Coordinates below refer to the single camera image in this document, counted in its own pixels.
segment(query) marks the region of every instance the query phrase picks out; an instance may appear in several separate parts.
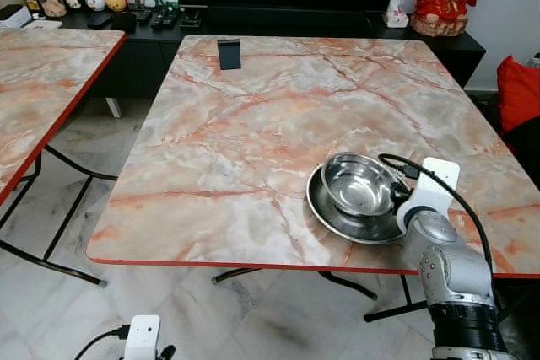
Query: metal plate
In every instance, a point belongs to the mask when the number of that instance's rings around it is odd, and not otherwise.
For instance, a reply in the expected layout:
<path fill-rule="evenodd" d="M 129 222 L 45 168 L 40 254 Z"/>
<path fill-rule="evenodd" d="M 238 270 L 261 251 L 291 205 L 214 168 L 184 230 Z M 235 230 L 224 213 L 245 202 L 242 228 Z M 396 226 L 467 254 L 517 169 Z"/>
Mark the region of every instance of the metal plate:
<path fill-rule="evenodd" d="M 322 184 L 321 168 L 317 167 L 308 179 L 306 194 L 311 211 L 325 227 L 359 244 L 387 244 L 404 236 L 391 213 L 356 217 L 339 211 Z"/>

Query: floor tile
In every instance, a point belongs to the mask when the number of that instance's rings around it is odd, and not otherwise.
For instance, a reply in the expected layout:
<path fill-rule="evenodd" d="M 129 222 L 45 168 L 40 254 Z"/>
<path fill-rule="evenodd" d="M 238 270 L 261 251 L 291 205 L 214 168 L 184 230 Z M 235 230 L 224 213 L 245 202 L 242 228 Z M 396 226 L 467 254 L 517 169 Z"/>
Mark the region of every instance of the floor tile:
<path fill-rule="evenodd" d="M 284 271 L 234 337 L 255 358 L 335 358 L 370 307 L 315 272 Z"/>
<path fill-rule="evenodd" d="M 124 116 L 114 119 L 104 100 L 89 99 L 68 117 L 52 144 L 93 170 L 118 173 L 149 106 L 147 100 L 121 100 Z M 84 179 L 48 153 L 43 167 L 18 212 L 0 230 L 0 237 L 36 254 L 48 245 Z M 256 271 L 214 285 L 212 277 L 229 269 L 90 261 L 86 245 L 112 186 L 93 181 L 51 257 L 102 277 L 109 283 L 106 288 L 0 251 L 0 359 L 73 358 L 94 336 L 135 314 L 161 317 L 159 350 L 174 344 L 179 360 L 429 358 L 433 326 L 427 310 L 364 322 L 366 313 L 405 304 L 399 276 L 335 273 L 379 294 L 374 303 L 313 271 Z M 420 279 L 407 280 L 413 301 L 423 300 Z M 535 358 L 522 348 L 511 319 L 502 329 L 519 360 Z M 107 338 L 84 359 L 119 358 L 124 346 L 124 341 Z"/>

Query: stainless steel bowl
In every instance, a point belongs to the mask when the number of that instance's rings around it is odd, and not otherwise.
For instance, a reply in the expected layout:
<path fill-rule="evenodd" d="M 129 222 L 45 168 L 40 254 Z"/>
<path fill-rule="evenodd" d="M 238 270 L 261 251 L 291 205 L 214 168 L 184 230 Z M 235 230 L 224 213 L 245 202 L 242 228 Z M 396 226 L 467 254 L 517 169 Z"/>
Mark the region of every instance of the stainless steel bowl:
<path fill-rule="evenodd" d="M 307 181 L 306 200 L 322 225 L 335 234 L 359 244 L 388 244 L 402 238 L 396 217 L 391 212 L 380 216 L 348 215 L 339 210 L 322 184 L 322 165 Z"/>
<path fill-rule="evenodd" d="M 400 180 L 379 161 L 359 153 L 338 153 L 322 166 L 322 183 L 341 211 L 379 216 L 391 211 L 392 183 Z"/>

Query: marble-pattern table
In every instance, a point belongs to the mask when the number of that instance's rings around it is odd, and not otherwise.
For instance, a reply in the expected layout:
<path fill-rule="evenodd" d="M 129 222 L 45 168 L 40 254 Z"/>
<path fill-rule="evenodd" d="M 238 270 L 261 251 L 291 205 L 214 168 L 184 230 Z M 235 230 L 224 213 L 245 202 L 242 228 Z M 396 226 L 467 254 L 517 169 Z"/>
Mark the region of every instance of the marble-pattern table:
<path fill-rule="evenodd" d="M 0 29 L 0 203 L 125 37 L 112 30 Z"/>
<path fill-rule="evenodd" d="M 355 151 L 458 162 L 497 277 L 540 277 L 540 192 L 419 41 L 188 36 L 96 226 L 99 263 L 415 273 L 399 241 L 354 244 L 305 201 L 311 171 Z M 451 221 L 480 249 L 456 204 Z"/>

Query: metal table leg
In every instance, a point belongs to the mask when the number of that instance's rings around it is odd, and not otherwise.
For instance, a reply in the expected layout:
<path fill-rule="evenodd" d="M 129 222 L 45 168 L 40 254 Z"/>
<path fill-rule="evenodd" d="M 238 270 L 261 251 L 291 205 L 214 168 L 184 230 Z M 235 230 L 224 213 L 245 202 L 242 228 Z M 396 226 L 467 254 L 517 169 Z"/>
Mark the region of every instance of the metal table leg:
<path fill-rule="evenodd" d="M 242 267 L 240 269 L 227 271 L 226 273 L 220 274 L 219 276 L 212 277 L 212 284 L 218 284 L 219 282 L 222 282 L 223 280 L 227 280 L 228 278 L 241 276 L 242 274 L 252 273 L 254 271 L 259 271 L 259 270 L 262 270 L 262 269 L 248 269 L 248 268 Z"/>
<path fill-rule="evenodd" d="M 73 215 L 77 211 L 78 206 L 80 205 L 81 201 L 84 198 L 84 194 L 88 190 L 90 183 L 92 182 L 93 178 L 96 179 L 102 179 L 102 180 L 117 180 L 117 176 L 113 175 L 104 175 L 102 173 L 94 172 L 92 170 L 86 169 L 83 166 L 76 164 L 73 162 L 70 158 L 66 157 L 65 155 L 59 153 L 55 148 L 50 147 L 48 145 L 45 146 L 45 150 L 49 153 L 51 153 L 56 158 L 60 159 L 65 164 L 68 164 L 72 168 L 76 169 L 77 171 L 85 174 L 88 176 L 86 181 L 83 184 L 83 187 L 81 188 L 80 192 L 77 194 L 77 197 L 75 198 L 75 201 L 73 202 L 72 206 L 69 208 L 66 217 L 63 219 L 60 228 L 57 230 L 57 232 L 54 235 L 54 238 L 52 239 L 52 242 L 49 244 L 49 246 L 46 249 L 45 254 L 42 258 L 31 255 L 12 244 L 9 244 L 5 241 L 0 240 L 0 249 L 6 250 L 7 252 L 11 253 L 12 255 L 16 255 L 19 258 L 29 261 L 30 263 L 34 263 L 38 266 L 45 267 L 46 269 L 58 271 L 63 274 L 67 274 L 69 276 L 80 278 L 81 280 L 85 280 L 86 282 L 91 282 L 92 284 L 98 285 L 100 287 L 105 287 L 107 282 L 105 280 L 100 280 L 99 278 L 93 277 L 90 274 L 86 274 L 82 271 L 78 271 L 69 267 L 57 265 L 55 263 L 50 263 L 49 258 L 52 255 L 52 252 L 57 247 L 58 242 L 60 241 L 60 238 L 62 237 L 64 231 L 66 230 L 66 227 L 68 226 L 69 222 L 71 221 Z M 20 179 L 19 183 L 26 182 L 23 189 L 19 192 L 19 194 L 15 197 L 11 205 L 9 206 L 8 210 L 4 213 L 2 218 L 0 218 L 0 228 L 8 221 L 11 214 L 14 212 L 15 208 L 18 206 L 18 204 L 23 199 L 26 192 L 29 190 L 29 188 L 34 184 L 35 179 L 40 175 L 41 173 L 41 153 L 37 156 L 35 159 L 35 170 L 34 173 L 31 175 L 24 176 Z"/>
<path fill-rule="evenodd" d="M 511 303 L 507 304 L 497 315 L 497 322 L 500 324 L 503 320 L 508 318 L 523 302 L 536 291 L 537 288 L 540 288 L 540 282 L 536 282 L 531 285 L 524 293 L 522 293 L 518 298 L 512 300 Z"/>
<path fill-rule="evenodd" d="M 356 290 L 360 293 L 362 293 L 363 295 L 365 295 L 366 297 L 372 299 L 373 301 L 376 301 L 377 300 L 377 294 L 373 293 L 372 291 L 368 290 L 366 287 L 364 286 L 360 286 L 358 283 L 356 282 L 351 282 L 349 280 L 345 280 L 344 278 L 341 278 L 341 277 L 337 277 L 337 276 L 334 276 L 331 272 L 329 271 L 318 271 L 318 273 L 326 278 L 329 282 L 335 282 L 336 284 L 339 284 L 341 286 L 345 286 L 345 287 L 349 287 L 349 288 L 352 288 L 353 290 Z"/>
<path fill-rule="evenodd" d="M 428 308 L 427 301 L 420 301 L 418 303 L 413 303 L 411 301 L 411 294 L 408 291 L 407 279 L 405 278 L 403 274 L 400 276 L 400 278 L 402 281 L 403 292 L 405 293 L 405 300 L 407 301 L 407 305 L 403 305 L 402 307 L 397 307 L 393 309 L 388 309 L 386 311 L 375 312 L 373 314 L 366 314 L 364 315 L 364 320 L 366 322 L 373 322 L 374 320 L 382 320 L 384 318 L 389 318 L 391 316 L 407 314 L 409 312 L 418 311 L 419 309 Z"/>
<path fill-rule="evenodd" d="M 115 99 L 114 97 L 105 97 L 105 101 L 107 102 L 107 105 L 109 106 L 109 110 L 111 110 L 112 116 L 115 118 L 121 118 L 122 110 L 120 109 L 118 100 Z"/>

